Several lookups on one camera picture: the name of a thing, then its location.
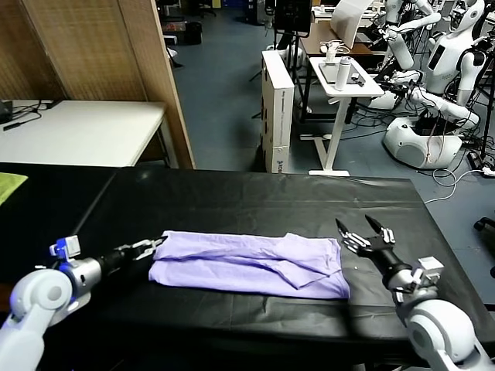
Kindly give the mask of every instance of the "green cloth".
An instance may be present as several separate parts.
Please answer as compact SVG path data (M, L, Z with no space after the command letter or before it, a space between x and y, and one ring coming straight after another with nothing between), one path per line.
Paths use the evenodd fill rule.
M0 172L0 205L3 204L27 178L28 177L25 175Z

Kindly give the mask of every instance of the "folded cloth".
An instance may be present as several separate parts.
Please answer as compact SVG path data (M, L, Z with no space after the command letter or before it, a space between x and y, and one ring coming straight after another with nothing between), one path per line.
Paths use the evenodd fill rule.
M349 298L333 238L258 237L166 231L149 280L294 298Z
M0 205L3 204L27 178L28 177L25 175L0 172Z

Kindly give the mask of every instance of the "black tablecloth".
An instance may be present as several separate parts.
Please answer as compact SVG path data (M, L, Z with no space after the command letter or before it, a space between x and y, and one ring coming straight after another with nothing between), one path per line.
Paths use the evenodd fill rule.
M441 297L470 316L479 339L492 349L494 323L408 180L125 168L79 237L86 255L163 230L335 237L336 217L366 236L372 231L365 213L394 230L403 260L433 255L443 262ZM145 260L115 285L102 285L105 289L95 292L74 321L78 328L98 328L93 340L112 345L162 346L173 339L273 354L318 352L333 360L354 355L356 362L414 358L375 267L347 250L342 262L351 313L338 301L166 288L147 281L151 261ZM362 337L350 337L343 321L347 315Z
M0 206L0 282L14 284L76 233L116 168L0 163L28 179Z

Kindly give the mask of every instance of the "white desk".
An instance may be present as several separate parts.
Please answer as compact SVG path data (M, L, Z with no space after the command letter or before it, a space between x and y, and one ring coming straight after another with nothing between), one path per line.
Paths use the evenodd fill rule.
M14 107L37 102L15 100ZM168 133L162 103L65 100L40 113L12 130L2 128L36 114L0 125L0 162L133 166L157 130Z
M329 97L339 99L339 110L333 124L332 134L323 135L321 137L307 137L302 136L302 140L311 140L315 142L316 150L318 151L319 160L322 164L323 170L311 170L310 175L332 175L332 176L349 176L347 171L333 170L333 162L335 161L337 149L339 147L340 136L342 134L343 127L345 125L347 109L349 108L350 101L353 97L379 97L384 95L384 91L378 86L373 78L363 70L358 62L353 61L353 66L356 71L364 78L364 85L359 86L357 84L347 84L343 90L335 89L333 84L328 84L322 71L319 69L319 65L324 63L325 57L309 58L311 67L315 71L319 82L322 84L325 93ZM330 143L328 151L325 149L323 140L329 139Z

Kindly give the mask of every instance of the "cardboard box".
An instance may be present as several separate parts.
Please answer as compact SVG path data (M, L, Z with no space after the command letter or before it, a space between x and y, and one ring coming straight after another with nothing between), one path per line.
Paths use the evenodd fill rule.
M288 172L289 146L270 147L264 151L267 172L282 174Z
M261 119L269 126L274 147L290 145L294 83L276 50L262 52Z
M276 50L265 51L261 83L261 146L267 172L288 171L294 83Z

